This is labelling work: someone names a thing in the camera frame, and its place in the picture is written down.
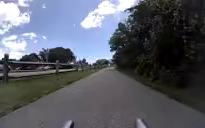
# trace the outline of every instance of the paved path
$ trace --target paved path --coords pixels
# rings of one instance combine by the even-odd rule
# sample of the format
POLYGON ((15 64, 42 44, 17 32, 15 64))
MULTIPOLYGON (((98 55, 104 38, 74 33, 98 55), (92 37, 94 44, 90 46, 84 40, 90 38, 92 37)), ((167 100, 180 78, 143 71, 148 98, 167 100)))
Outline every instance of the paved path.
POLYGON ((105 69, 0 119, 0 128, 205 128, 205 115, 105 69))

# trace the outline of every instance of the fence post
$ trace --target fence post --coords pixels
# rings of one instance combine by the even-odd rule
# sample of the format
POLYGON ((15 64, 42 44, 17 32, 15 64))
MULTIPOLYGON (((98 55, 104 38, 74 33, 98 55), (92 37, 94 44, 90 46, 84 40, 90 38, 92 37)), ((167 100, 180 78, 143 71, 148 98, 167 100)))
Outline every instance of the fence post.
POLYGON ((55 71, 55 74, 58 75, 59 73, 59 61, 56 60, 56 71, 55 71))
POLYGON ((9 81, 9 75, 8 75, 8 72, 9 72, 8 64, 9 64, 9 62, 8 61, 9 61, 9 55, 5 54, 4 58, 3 58, 3 82, 4 83, 8 83, 8 81, 9 81))

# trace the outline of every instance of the distant tree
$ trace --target distant tree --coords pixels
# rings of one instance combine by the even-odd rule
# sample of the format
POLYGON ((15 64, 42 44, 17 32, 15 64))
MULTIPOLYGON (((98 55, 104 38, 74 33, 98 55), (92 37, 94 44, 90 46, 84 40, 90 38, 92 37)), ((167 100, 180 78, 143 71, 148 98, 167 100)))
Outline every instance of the distant tree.
POLYGON ((100 59, 96 61, 96 65, 108 65, 110 64, 110 61, 107 59, 100 59))
POLYGON ((48 62, 49 50, 50 49, 43 48, 42 51, 39 52, 39 56, 41 57, 42 61, 48 62))
POLYGON ((71 63, 75 62, 76 57, 69 48, 57 47, 50 49, 48 53, 49 62, 56 62, 56 60, 61 63, 71 63))
POLYGON ((20 61, 39 62, 41 59, 36 53, 31 53, 30 55, 23 56, 20 61))

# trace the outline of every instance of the roadside vegetation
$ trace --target roadside vegetation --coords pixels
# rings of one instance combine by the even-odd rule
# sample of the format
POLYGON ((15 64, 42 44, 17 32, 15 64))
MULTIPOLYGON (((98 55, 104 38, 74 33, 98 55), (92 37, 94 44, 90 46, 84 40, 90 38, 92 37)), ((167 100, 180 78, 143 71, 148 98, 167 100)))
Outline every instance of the roadside vegetation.
POLYGON ((205 0, 144 0, 126 12, 109 41, 113 62, 205 112, 205 0))
POLYGON ((78 81, 99 69, 60 73, 0 84, 0 117, 78 81))

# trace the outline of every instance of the green grass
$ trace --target green grass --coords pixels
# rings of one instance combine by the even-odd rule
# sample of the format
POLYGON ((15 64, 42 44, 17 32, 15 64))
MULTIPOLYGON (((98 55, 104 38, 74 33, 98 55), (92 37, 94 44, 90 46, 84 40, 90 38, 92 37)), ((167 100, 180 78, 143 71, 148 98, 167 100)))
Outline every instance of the green grass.
POLYGON ((0 84, 0 117, 78 81, 95 70, 61 73, 0 84))
POLYGON ((190 106, 200 112, 205 113, 205 98, 193 92, 191 88, 179 89, 163 85, 161 82, 151 82, 149 78, 135 74, 132 70, 121 70, 120 72, 132 77, 143 85, 146 85, 156 91, 159 91, 171 99, 190 106))

